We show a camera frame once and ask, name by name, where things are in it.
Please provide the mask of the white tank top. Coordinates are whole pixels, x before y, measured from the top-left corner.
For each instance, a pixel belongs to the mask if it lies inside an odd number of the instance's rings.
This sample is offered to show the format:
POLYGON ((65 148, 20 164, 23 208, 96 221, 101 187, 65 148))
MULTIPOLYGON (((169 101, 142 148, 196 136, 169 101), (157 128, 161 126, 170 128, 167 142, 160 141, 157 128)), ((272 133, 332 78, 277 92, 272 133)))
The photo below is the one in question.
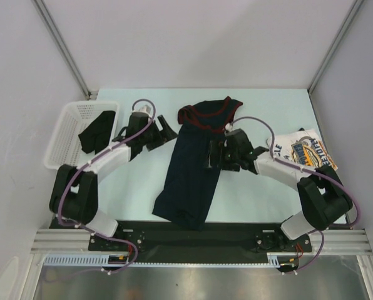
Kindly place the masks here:
POLYGON ((314 129, 295 131, 289 134, 270 136, 267 146, 278 163, 286 166, 302 165, 304 168, 318 169, 330 166, 335 171, 337 165, 320 136, 314 129))

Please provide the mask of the navy tank top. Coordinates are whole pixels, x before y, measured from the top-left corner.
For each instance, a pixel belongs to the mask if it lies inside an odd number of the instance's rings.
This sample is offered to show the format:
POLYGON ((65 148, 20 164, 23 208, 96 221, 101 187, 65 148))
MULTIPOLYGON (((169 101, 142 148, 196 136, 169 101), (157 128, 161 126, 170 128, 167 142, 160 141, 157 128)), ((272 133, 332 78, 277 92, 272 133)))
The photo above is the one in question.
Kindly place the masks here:
POLYGON ((178 111, 181 128, 153 215, 184 229, 203 229, 220 176, 219 168, 205 167, 210 142, 224 141, 225 126, 241 106, 243 102, 227 96, 178 111))

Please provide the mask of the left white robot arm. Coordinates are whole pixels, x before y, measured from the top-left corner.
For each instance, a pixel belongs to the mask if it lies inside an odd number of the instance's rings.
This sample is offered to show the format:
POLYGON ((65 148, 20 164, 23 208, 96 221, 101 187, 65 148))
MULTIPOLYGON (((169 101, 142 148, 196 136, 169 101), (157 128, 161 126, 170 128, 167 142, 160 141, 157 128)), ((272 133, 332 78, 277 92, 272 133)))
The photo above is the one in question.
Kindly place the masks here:
POLYGON ((178 137, 162 115, 158 128, 146 112, 133 112, 128 125, 92 160, 81 167, 59 167, 49 202, 61 226, 86 227, 103 236, 112 250, 124 244, 118 221, 99 209, 98 184, 120 166, 133 160, 144 148, 151 151, 178 137))

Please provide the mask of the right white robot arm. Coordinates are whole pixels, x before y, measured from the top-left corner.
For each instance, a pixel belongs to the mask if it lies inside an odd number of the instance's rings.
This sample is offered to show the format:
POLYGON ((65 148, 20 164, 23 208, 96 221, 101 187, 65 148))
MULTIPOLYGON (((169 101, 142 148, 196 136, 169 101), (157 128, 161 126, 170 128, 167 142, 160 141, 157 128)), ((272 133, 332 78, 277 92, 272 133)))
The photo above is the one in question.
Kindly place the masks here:
POLYGON ((283 251, 291 250, 302 235, 327 229, 353 208, 332 167, 306 168, 281 160, 270 149, 254 148, 242 129, 227 132, 224 141, 210 141, 205 167, 235 172, 243 169, 298 192, 301 211, 283 221, 275 235, 275 244, 283 251))

